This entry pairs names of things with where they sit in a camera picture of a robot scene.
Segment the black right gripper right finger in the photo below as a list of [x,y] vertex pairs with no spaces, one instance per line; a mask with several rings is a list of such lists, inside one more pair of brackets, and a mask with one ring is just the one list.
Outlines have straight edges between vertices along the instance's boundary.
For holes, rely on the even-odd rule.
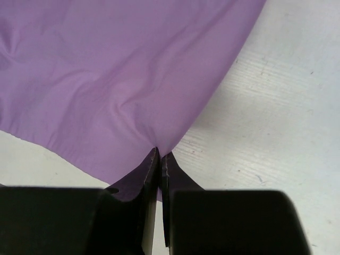
[[170,254],[310,254],[290,198],[278,190],[205,190],[161,161],[165,244]]

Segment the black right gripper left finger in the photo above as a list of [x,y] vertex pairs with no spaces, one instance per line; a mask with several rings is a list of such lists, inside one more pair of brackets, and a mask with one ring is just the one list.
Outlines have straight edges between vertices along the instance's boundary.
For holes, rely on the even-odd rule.
[[1,254],[151,254],[159,151],[105,188],[1,188]]

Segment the purple trousers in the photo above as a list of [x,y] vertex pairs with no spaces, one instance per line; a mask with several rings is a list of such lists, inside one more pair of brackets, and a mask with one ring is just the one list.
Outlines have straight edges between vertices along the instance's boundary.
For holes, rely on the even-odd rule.
[[182,139],[264,1],[1,1],[1,130],[113,184]]

